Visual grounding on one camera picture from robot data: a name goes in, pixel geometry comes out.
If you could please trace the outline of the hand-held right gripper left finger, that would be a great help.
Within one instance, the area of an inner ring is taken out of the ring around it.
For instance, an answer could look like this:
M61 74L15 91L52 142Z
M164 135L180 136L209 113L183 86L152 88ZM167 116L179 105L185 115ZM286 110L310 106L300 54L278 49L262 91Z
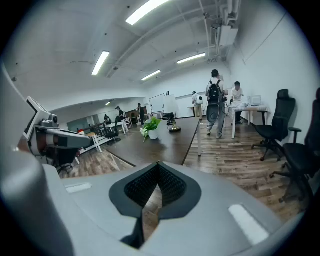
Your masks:
M138 167L101 175L61 179L43 165L49 194L72 244L72 256L155 256L121 240L133 233L136 218L119 213L111 202L112 185Z

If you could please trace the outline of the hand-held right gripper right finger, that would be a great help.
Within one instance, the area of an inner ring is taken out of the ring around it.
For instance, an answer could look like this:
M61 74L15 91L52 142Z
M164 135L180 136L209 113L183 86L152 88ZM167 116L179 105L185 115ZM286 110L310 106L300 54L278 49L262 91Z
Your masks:
M140 248L149 256L274 256L303 215L286 222L231 181L177 164L171 167L201 188L182 218L161 220Z

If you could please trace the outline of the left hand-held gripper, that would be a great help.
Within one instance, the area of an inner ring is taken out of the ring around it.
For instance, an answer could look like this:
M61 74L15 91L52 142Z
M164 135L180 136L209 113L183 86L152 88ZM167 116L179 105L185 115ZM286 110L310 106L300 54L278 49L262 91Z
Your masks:
M31 153L42 164L57 165L58 148L81 149L90 146L92 140L89 136L59 129L58 117L32 97L28 96L26 103L32 110L32 117L17 145L18 150Z

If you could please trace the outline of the white shade table lamp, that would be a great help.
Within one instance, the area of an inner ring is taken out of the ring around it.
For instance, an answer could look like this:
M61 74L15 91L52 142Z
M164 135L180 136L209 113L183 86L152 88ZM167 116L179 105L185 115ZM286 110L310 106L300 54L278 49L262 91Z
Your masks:
M170 133L181 131L181 128L176 124L176 113L178 111L179 107L175 96L167 93L167 95L164 97L164 113L168 119L167 127Z

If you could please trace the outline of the wood-top white table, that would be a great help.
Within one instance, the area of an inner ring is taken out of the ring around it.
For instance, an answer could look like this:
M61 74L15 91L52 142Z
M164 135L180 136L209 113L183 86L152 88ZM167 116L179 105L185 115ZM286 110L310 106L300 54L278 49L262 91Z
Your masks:
M82 155L92 149L96 149L98 152L102 153L97 135L94 132L87 133L86 135L90 138L90 144L89 146L81 148L79 153Z

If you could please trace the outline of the black railing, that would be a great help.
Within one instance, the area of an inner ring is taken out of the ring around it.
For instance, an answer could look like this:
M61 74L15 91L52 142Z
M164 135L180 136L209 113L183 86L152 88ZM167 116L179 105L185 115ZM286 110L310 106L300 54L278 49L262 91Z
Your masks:
M105 132L105 128L104 128L105 124L101 123L101 124L97 124L97 125L91 125L88 128L83 129L83 132L85 135L87 135L88 133L95 133L97 135L97 139L100 145L106 144L109 139L106 138L106 132Z

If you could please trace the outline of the black office chair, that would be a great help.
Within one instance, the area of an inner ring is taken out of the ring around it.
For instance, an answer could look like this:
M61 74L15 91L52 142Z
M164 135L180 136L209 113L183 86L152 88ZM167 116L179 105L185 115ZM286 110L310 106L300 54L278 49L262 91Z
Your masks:
M121 138L119 138L117 122L115 122L113 126L105 125L104 128L105 128L105 136L107 139L109 139L109 141L107 142L108 146L111 146L121 141Z
M274 171L269 177L272 179L275 175L290 178L296 182L301 191L300 199L313 199L314 193L309 184L309 179L313 178L320 170L320 88L316 91L315 100L312 103L311 123L304 139L304 144L297 143L297 134L301 129L290 127L294 132L293 143L283 145L283 153L286 162L282 168L287 168L288 172Z
M281 89L277 93L275 112L270 125L262 124L255 126L257 133L264 138L260 144L251 147L265 148L260 161L264 161L268 151L277 155L280 161L284 155L283 147L279 144L289 135L289 122L296 107L296 100L289 96L288 89Z

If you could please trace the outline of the long white table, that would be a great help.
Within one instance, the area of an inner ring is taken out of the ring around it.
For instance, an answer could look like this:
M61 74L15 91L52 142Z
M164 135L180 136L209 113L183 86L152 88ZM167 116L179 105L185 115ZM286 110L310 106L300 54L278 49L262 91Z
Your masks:
M113 131L117 128L119 131L122 131L125 135L128 132L128 129L126 128L126 124L123 123L122 121L117 123L106 124L105 127L107 129L112 129Z

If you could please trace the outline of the green plant in white pot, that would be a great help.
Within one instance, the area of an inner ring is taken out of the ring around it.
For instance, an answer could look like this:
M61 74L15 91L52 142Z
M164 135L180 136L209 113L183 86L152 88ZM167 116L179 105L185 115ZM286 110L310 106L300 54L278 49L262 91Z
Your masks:
M155 116L146 121L146 123L143 125L143 128L140 129L140 133L144 137L144 142L146 141L147 137L149 137L150 140L156 140L159 137L158 125L160 122L161 120L157 119Z

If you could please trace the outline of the whiteboard on black stand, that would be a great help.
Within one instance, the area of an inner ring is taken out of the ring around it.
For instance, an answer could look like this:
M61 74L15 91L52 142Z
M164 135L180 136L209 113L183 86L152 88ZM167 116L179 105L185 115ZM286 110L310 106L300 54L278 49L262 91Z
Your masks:
M149 99L150 109L152 113L160 113L164 111L165 94L151 97Z

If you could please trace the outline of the white work table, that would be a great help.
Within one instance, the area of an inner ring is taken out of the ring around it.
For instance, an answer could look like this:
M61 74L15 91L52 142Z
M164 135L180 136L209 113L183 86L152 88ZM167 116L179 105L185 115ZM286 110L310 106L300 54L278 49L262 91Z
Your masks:
M235 106L229 106L229 116L232 119L232 134L231 138L235 139L236 136L236 113L238 112L247 112L247 125L254 125L253 123L253 114L254 112L260 113L262 117L262 124L266 124L266 114L268 113L267 107L264 105L256 105L256 106L251 106L248 105L246 107L241 107L240 105L235 107Z

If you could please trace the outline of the black backpack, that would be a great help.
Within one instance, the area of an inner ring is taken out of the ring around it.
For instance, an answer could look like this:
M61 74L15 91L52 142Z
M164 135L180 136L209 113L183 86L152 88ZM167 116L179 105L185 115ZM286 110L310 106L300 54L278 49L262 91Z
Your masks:
M210 123L215 123L221 112L223 93L220 88L220 82L220 79L216 83L210 81L206 111L207 120Z

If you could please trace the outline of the white ceiling air conditioner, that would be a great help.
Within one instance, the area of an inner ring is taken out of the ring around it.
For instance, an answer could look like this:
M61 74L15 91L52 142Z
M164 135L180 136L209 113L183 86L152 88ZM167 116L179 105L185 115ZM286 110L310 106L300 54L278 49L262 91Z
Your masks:
M212 46L230 46L235 42L239 29L229 25L213 24L210 28Z

